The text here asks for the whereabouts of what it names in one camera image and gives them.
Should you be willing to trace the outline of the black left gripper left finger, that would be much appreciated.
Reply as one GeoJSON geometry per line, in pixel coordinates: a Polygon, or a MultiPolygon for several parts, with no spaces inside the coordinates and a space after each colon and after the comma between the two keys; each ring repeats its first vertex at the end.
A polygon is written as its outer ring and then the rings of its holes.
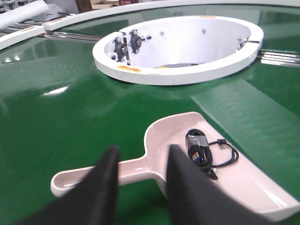
{"type": "Polygon", "coordinates": [[[109,146],[73,189],[17,225],[111,225],[118,197],[119,147],[109,146]]]}

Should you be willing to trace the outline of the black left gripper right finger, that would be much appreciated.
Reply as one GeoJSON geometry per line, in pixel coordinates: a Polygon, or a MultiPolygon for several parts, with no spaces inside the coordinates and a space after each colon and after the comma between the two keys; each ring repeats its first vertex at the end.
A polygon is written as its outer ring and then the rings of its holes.
{"type": "Polygon", "coordinates": [[[182,149],[169,147],[166,195],[172,225],[272,225],[216,187],[182,149]]]}

